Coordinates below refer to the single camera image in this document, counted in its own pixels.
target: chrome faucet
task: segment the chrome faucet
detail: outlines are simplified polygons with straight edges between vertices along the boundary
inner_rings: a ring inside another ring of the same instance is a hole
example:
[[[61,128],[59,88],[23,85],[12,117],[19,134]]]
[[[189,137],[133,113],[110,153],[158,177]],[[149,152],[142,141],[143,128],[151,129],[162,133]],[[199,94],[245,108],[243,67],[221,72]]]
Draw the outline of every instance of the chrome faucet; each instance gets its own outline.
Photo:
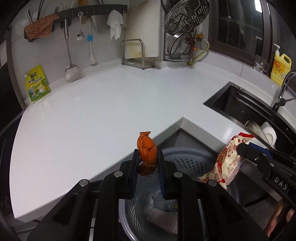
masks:
[[[296,70],[291,70],[289,73],[287,73],[287,75],[286,75],[286,77],[285,77],[285,79],[283,81],[283,84],[281,86],[281,91],[279,93],[278,99],[277,99],[276,103],[272,107],[272,111],[274,113],[278,112],[280,106],[284,106],[288,101],[295,99],[295,98],[292,98],[292,99],[285,100],[283,98],[284,93],[285,93],[285,91],[286,91],[286,89],[288,87],[288,83],[291,80],[291,78],[293,78],[294,76],[296,76]]]

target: white cutting board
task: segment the white cutting board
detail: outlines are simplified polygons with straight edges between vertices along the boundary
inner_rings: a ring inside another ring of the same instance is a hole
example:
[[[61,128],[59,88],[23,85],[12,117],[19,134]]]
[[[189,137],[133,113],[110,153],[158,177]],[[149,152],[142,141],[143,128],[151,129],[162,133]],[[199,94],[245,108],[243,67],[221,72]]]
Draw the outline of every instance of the white cutting board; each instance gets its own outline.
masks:
[[[146,0],[128,10],[126,39],[142,39],[145,57],[157,57],[160,44],[160,0]],[[125,42],[125,58],[141,58],[139,41]]]

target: faucet handle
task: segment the faucet handle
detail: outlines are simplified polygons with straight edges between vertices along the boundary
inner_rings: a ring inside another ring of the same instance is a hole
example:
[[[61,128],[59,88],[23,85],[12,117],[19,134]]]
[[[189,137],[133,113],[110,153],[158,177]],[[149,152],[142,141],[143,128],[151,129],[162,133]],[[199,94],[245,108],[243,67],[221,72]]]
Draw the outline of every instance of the faucet handle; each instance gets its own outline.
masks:
[[[284,99],[284,98],[281,98],[280,100],[279,100],[279,105],[280,106],[284,106],[287,102],[289,102],[289,101],[291,101],[291,100],[294,100],[295,98],[291,98],[291,99],[288,99],[288,100],[286,100],[286,99]]]

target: dish soap bottle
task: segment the dish soap bottle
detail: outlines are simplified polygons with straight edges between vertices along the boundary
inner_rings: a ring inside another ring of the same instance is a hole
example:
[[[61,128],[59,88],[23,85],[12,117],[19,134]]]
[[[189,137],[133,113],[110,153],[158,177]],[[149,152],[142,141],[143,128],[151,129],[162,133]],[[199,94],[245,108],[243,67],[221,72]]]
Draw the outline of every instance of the dish soap bottle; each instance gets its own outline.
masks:
[[[280,46],[274,44],[277,50],[274,55],[274,64],[270,73],[270,78],[279,86],[283,84],[284,78],[291,70],[292,60],[285,54],[279,55]]]

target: yellow hose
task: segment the yellow hose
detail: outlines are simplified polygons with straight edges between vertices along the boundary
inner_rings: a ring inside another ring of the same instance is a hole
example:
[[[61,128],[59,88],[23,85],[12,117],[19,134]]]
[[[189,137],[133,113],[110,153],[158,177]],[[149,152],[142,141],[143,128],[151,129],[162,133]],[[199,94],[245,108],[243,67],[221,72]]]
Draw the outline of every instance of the yellow hose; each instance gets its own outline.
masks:
[[[202,56],[205,52],[207,52],[207,51],[209,50],[209,48],[210,48],[210,43],[209,43],[207,40],[205,40],[205,39],[201,39],[201,40],[203,40],[204,42],[207,43],[207,47],[206,47],[206,49],[205,49],[204,51],[202,51],[198,56],[194,57],[193,60],[189,62],[189,65],[193,65],[194,62],[195,62],[200,56]]]

